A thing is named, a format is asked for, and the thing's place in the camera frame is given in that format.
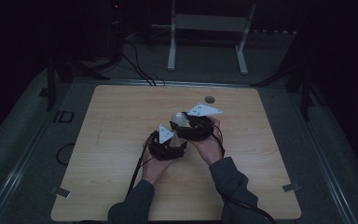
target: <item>human hand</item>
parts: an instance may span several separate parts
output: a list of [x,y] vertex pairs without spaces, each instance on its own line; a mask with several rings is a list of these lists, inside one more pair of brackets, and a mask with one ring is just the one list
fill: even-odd
[[[209,117],[212,120],[213,134],[222,142],[222,135],[218,128],[220,127],[220,120]],[[189,141],[196,147],[201,155],[202,159],[208,164],[212,165],[214,162],[219,161],[223,158],[222,149],[216,139],[212,135],[202,141]]]
[[173,160],[159,161],[153,158],[147,147],[143,157],[142,179],[155,185],[172,163]]

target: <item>black cable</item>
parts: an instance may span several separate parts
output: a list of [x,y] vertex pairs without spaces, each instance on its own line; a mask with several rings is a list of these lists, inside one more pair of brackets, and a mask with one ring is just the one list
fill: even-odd
[[138,73],[139,76],[141,76],[147,83],[149,83],[150,86],[153,86],[152,83],[150,83],[149,79],[153,79],[152,77],[150,77],[149,75],[145,75],[143,73],[141,73],[140,71],[138,71],[138,68],[136,67],[136,65],[124,54],[122,53],[123,57],[125,60],[127,60],[130,65],[135,69],[136,73]]
[[214,135],[214,133],[211,133],[211,136],[217,141],[217,143],[220,146],[220,150],[222,151],[222,157],[225,157],[225,149],[223,148],[223,140],[220,141],[220,139],[218,137],[216,137],[216,135]]
[[[139,64],[138,49],[136,48],[136,46],[135,46],[132,42],[130,42],[130,40],[127,40],[127,39],[125,39],[124,43],[131,45],[131,46],[133,47],[134,51],[135,51],[135,62],[136,62],[136,67],[137,67],[137,69],[136,69],[136,70],[137,70],[137,73],[141,73],[141,74],[143,74],[144,76],[149,77],[149,78],[152,80],[154,86],[157,86],[155,80],[154,80],[151,76],[148,75],[149,73],[146,73],[146,72],[141,68],[141,65]],[[164,86],[165,86],[165,81],[164,81],[162,78],[160,78],[160,77],[157,76],[156,74],[151,74],[151,75],[153,75],[156,79],[162,81],[163,84],[164,84]]]
[[[223,148],[223,134],[222,134],[222,131],[220,130],[219,127],[217,127],[216,125],[213,125],[220,133],[220,136],[222,137],[222,140],[220,141],[220,139],[214,134],[212,133],[211,136],[217,141],[217,143],[219,144],[221,150],[222,150],[222,155],[223,157],[225,156],[225,149]],[[241,207],[244,207],[246,209],[249,209],[251,211],[254,211],[254,212],[257,212],[258,214],[262,215],[263,217],[265,217],[269,222],[273,223],[273,224],[276,224],[275,220],[267,213],[265,212],[264,210],[260,209],[260,208],[257,208],[257,207],[254,207],[248,203],[243,203],[237,199],[234,199],[228,195],[226,195],[225,193],[223,193],[222,191],[220,191],[219,189],[217,189],[217,192],[219,192],[219,194],[224,198],[226,199],[226,201],[229,201],[231,203],[234,203],[238,206],[241,206]]]
[[57,154],[56,154],[56,160],[57,160],[57,162],[58,162],[59,164],[64,165],[64,166],[67,166],[67,165],[68,165],[67,162],[64,162],[64,161],[62,161],[62,160],[60,159],[60,154],[61,154],[61,152],[62,152],[65,148],[70,147],[70,146],[74,146],[74,145],[75,145],[75,143],[66,144],[65,146],[61,147],[61,148],[58,150],[58,152],[57,152]]
[[[127,70],[130,70],[130,71],[132,71],[132,72],[134,72],[134,73],[138,73],[137,71],[135,71],[135,70],[133,70],[133,69],[130,69],[130,68],[128,68],[128,67],[122,66],[122,65],[120,65],[120,64],[118,65],[118,67],[124,68],[124,69],[127,69]],[[157,80],[159,80],[159,81],[162,82],[162,86],[165,86],[165,80],[164,80],[164,79],[158,77],[156,74],[153,74],[153,73],[147,73],[147,74],[148,74],[149,76],[155,77]]]
[[149,144],[150,144],[150,140],[152,139],[153,134],[154,134],[154,133],[151,133],[151,134],[149,135],[149,137],[147,138],[147,140],[145,141],[145,143],[144,143],[144,150],[142,151],[141,157],[139,158],[138,163],[136,164],[135,171],[133,172],[132,179],[131,179],[131,182],[130,182],[129,189],[128,189],[128,191],[127,191],[126,198],[130,195],[130,193],[131,193],[131,191],[132,191],[132,189],[133,189],[133,185],[135,184],[135,179],[136,179],[136,176],[137,176],[138,173],[139,173],[139,169],[141,169],[141,167],[142,167],[143,165],[145,165],[145,163],[147,163],[147,161],[146,161],[144,164],[142,164],[142,160],[144,159],[144,154],[145,154],[145,152],[146,152],[147,147],[148,147]]
[[261,216],[263,216],[264,218],[266,218],[270,223],[272,224],[276,224],[274,218],[268,214],[266,211],[264,211],[263,209],[260,209],[258,207],[255,207],[255,206],[252,206],[248,203],[244,203],[244,202],[241,202],[240,200],[237,200],[235,198],[232,198],[228,195],[226,195],[225,193],[223,193],[222,191],[220,191],[219,189],[217,189],[217,192],[219,192],[219,194],[228,202],[231,202],[231,203],[234,203],[236,204],[237,206],[240,206],[240,207],[243,207],[243,208],[246,208],[248,210],[251,210],[251,211],[254,211],[258,214],[260,214]]

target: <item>dark background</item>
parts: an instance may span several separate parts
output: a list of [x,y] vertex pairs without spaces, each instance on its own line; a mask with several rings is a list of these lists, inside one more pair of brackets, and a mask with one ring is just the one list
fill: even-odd
[[[183,0],[179,10],[218,11],[222,1]],[[170,1],[126,2],[127,24],[147,34],[170,24]],[[92,51],[76,1],[0,1],[0,123],[45,67],[46,49],[85,56]],[[358,1],[258,1],[251,30],[297,32],[286,64],[306,55],[315,83],[358,156]]]

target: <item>white triangular tracker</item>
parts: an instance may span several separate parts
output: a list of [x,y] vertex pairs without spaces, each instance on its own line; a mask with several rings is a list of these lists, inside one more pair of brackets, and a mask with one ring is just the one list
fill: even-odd
[[192,109],[187,111],[187,114],[190,116],[195,117],[202,117],[202,116],[210,116],[210,115],[216,115],[221,114],[223,111],[218,108],[214,108],[208,105],[198,104],[194,106]]
[[169,139],[173,138],[173,132],[168,130],[164,125],[160,124],[158,129],[159,143],[163,144]]

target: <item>motion capture marker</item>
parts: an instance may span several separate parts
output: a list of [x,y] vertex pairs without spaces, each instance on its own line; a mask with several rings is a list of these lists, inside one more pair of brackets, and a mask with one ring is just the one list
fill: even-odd
[[168,130],[162,124],[159,125],[158,134],[159,134],[159,143],[160,144],[163,144],[166,141],[168,141],[169,139],[173,138],[173,132]]
[[194,106],[192,109],[187,111],[187,114],[195,117],[209,116],[215,114],[221,114],[223,111],[221,109],[217,109],[208,105],[198,104]]
[[69,195],[71,195],[71,192],[69,190],[66,189],[62,189],[62,188],[57,188],[57,187],[53,187],[50,190],[51,194],[55,194],[55,195],[60,195],[64,198],[69,198]]
[[208,104],[213,104],[215,102],[215,99],[212,96],[205,96],[205,102]]
[[284,192],[290,191],[290,190],[298,190],[301,189],[301,187],[298,184],[288,184],[282,187]]

